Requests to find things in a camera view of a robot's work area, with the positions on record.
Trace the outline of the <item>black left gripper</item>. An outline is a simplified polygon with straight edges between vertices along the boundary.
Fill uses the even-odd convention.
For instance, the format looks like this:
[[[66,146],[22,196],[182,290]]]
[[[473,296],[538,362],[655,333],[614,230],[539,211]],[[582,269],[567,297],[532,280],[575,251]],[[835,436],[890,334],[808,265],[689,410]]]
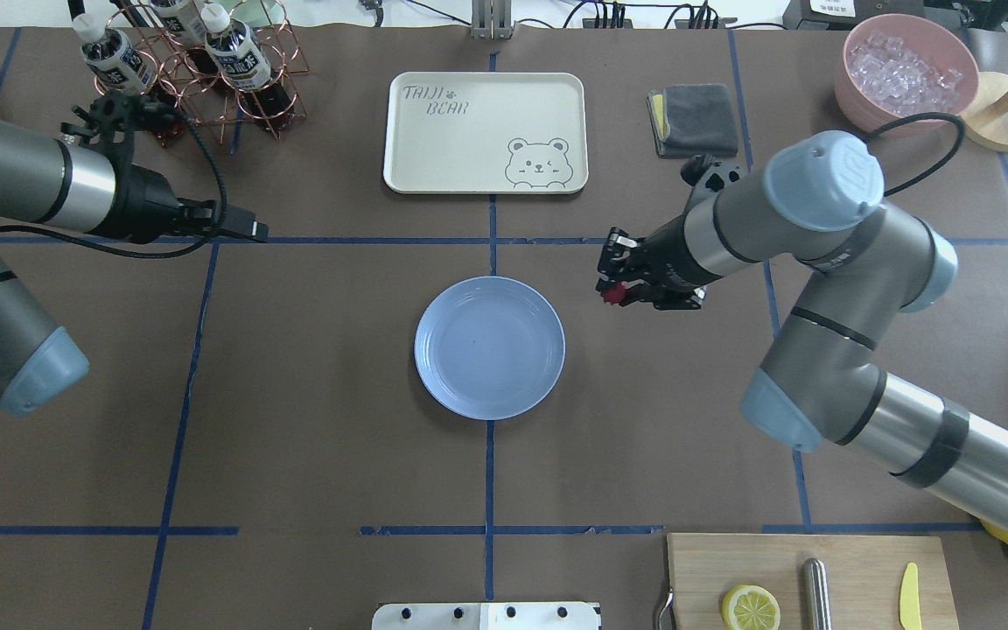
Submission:
[[[129,166],[117,179],[112,238],[148,244],[160,236],[204,236],[213,225],[220,238],[265,243],[267,224],[244,208],[219,210],[215,199],[179,197],[161,174]]]

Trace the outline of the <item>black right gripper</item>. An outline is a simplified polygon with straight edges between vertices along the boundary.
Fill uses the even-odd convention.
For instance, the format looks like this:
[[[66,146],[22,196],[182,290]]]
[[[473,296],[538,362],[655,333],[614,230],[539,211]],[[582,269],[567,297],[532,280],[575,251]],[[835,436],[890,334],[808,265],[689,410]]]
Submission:
[[[720,276],[692,258],[685,222],[684,218],[669,220],[647,238],[633,238],[611,227],[597,264],[598,294],[609,284],[624,283],[628,286],[625,306],[647,303],[659,311],[700,310],[705,286]]]

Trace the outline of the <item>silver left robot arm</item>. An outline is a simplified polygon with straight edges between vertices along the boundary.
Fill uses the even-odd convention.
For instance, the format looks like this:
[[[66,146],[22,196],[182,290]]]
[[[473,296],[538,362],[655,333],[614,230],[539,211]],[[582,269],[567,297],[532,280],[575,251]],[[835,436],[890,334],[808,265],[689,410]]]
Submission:
[[[112,92],[77,108],[81,125],[62,138],[0,120],[0,235],[29,233],[116,256],[150,260],[144,244],[192,238],[165,252],[184,256],[216,238],[255,242],[269,230],[229,202],[219,165],[216,199],[179,197],[159,172],[135,164],[135,134],[180,123],[178,108],[147,95]],[[0,256],[0,410],[23,417],[88,374],[87,356],[67,329]]]

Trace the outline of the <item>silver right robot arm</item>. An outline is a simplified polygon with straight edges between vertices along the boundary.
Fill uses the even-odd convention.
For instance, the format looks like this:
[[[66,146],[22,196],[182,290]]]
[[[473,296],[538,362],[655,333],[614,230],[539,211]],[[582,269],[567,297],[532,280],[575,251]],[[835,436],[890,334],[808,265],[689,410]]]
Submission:
[[[609,304],[696,310],[705,287],[780,255],[811,271],[741,399],[741,414],[804,453],[851,448],[895,479],[1008,534],[1008,430],[873,362],[892,320],[936,302],[957,254],[889,203],[863,140],[832,130],[759,171],[684,169],[685,208],[644,238],[612,228],[596,290]]]

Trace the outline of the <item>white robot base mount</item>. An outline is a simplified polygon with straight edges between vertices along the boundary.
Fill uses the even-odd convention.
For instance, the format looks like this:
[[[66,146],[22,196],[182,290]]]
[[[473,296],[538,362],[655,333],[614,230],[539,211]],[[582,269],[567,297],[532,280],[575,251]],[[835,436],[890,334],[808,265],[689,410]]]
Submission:
[[[372,629],[601,629],[600,605],[584,601],[388,603]]]

